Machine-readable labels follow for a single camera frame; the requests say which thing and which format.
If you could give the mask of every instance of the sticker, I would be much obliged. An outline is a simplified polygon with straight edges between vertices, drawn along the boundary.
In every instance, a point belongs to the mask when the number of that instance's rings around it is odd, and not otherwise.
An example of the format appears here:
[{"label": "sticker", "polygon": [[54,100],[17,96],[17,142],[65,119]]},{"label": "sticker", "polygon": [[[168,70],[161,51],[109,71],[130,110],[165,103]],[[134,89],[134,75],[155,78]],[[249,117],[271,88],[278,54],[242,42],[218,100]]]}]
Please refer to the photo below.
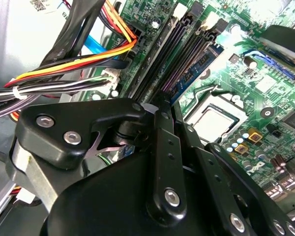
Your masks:
[{"label": "sticker", "polygon": [[266,93],[271,87],[276,84],[276,80],[271,76],[265,75],[262,80],[256,85],[256,89]]},{"label": "sticker", "polygon": [[37,12],[50,13],[57,9],[54,0],[30,0],[29,2]]},{"label": "sticker", "polygon": [[264,166],[265,163],[262,161],[259,161],[251,170],[246,171],[247,174],[250,176],[251,174],[255,173],[260,167]]}]

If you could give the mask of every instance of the black ram slot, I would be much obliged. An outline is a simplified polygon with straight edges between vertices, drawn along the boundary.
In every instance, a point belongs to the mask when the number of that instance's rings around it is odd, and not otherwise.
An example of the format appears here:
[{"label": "black ram slot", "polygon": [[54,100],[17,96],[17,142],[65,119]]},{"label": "black ram slot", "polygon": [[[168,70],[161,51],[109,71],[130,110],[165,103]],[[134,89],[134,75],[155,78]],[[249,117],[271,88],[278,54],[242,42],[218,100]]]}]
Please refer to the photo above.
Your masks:
[{"label": "black ram slot", "polygon": [[158,74],[166,63],[167,59],[173,52],[173,49],[180,43],[186,30],[189,26],[191,26],[193,22],[193,17],[190,15],[186,15],[182,18],[181,21],[178,22],[174,31],[169,36],[169,39],[166,41],[164,47],[160,51],[159,55],[155,59],[153,66],[150,67],[150,70],[147,72],[144,78],[142,78],[142,82],[140,87],[138,87],[136,93],[133,96],[133,99],[139,102],[143,102],[146,94],[153,90],[152,87],[155,81],[158,78]]},{"label": "black ram slot", "polygon": [[146,76],[150,67],[153,65],[160,50],[163,48],[165,42],[167,41],[169,35],[172,33],[173,29],[175,28],[177,22],[178,19],[174,17],[170,17],[167,20],[158,38],[154,41],[149,53],[146,55],[144,61],[142,62],[142,65],[133,77],[131,84],[125,93],[125,96],[132,98],[133,94],[136,93],[138,87],[141,85],[143,78]]}]

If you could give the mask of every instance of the screw head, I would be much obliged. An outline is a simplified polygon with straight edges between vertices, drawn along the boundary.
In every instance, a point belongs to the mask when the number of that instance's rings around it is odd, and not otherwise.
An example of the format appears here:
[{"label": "screw head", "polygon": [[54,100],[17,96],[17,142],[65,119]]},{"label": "screw head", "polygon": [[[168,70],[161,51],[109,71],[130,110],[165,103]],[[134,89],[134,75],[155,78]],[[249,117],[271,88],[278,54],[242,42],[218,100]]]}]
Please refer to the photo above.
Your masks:
[{"label": "screw head", "polygon": [[245,231],[245,225],[244,225],[244,223],[242,222],[242,220],[237,215],[235,215],[234,213],[232,213],[231,216],[230,216],[230,220],[231,220],[232,225],[239,232],[243,233]]},{"label": "screw head", "polygon": [[50,128],[55,124],[54,120],[48,116],[37,117],[36,123],[43,128]]},{"label": "screw head", "polygon": [[279,224],[279,222],[277,222],[276,220],[273,221],[273,224],[276,228],[276,230],[281,234],[281,235],[284,235],[285,234],[285,231],[283,229],[283,227]]},{"label": "screw head", "polygon": [[63,135],[63,139],[71,145],[78,145],[82,141],[81,136],[74,131],[68,131]]},{"label": "screw head", "polygon": [[165,190],[165,199],[169,203],[169,205],[173,207],[177,207],[180,204],[180,198],[178,194],[172,189]]},{"label": "screw head", "polygon": [[221,148],[218,145],[214,145],[214,149],[217,150],[218,152],[221,152]]},{"label": "screw head", "polygon": [[232,97],[232,102],[237,102],[237,101],[240,101],[240,96],[239,95],[234,95]]},{"label": "screw head", "polygon": [[191,127],[191,126],[187,126],[187,129],[190,131],[190,132],[193,132],[194,129]]},{"label": "screw head", "polygon": [[141,110],[140,105],[137,104],[137,103],[133,103],[133,104],[132,104],[132,107],[133,107],[135,110],[137,110],[138,112]]},{"label": "screw head", "polygon": [[293,227],[293,225],[291,225],[290,222],[286,222],[286,226],[289,229],[289,231],[291,231],[291,233],[295,235],[295,228]]}]

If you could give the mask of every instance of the white ram clip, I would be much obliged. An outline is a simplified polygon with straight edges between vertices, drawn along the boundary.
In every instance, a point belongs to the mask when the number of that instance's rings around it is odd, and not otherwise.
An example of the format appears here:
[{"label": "white ram clip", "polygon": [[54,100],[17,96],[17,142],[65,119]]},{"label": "white ram clip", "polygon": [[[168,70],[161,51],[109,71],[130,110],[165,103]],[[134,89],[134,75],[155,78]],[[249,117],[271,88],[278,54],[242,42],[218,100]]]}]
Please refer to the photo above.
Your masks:
[{"label": "white ram clip", "polygon": [[182,17],[186,14],[187,10],[188,10],[188,7],[182,5],[181,3],[178,3],[178,5],[176,6],[173,12],[173,16],[181,20]]}]

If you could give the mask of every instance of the black plastic arm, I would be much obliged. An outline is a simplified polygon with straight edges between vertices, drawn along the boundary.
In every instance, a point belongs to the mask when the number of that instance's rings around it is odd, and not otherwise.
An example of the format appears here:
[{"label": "black plastic arm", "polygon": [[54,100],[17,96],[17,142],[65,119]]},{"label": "black plastic arm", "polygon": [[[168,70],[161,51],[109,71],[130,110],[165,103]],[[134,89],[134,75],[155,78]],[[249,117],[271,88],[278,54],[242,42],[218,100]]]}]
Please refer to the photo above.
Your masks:
[{"label": "black plastic arm", "polygon": [[[131,99],[60,103],[31,106],[21,113],[15,135],[20,145],[60,169],[77,168],[92,145],[100,146],[105,133],[122,121],[139,121],[144,109]],[[51,118],[54,125],[42,127],[36,119]],[[77,145],[65,141],[74,131],[81,136]]]}]

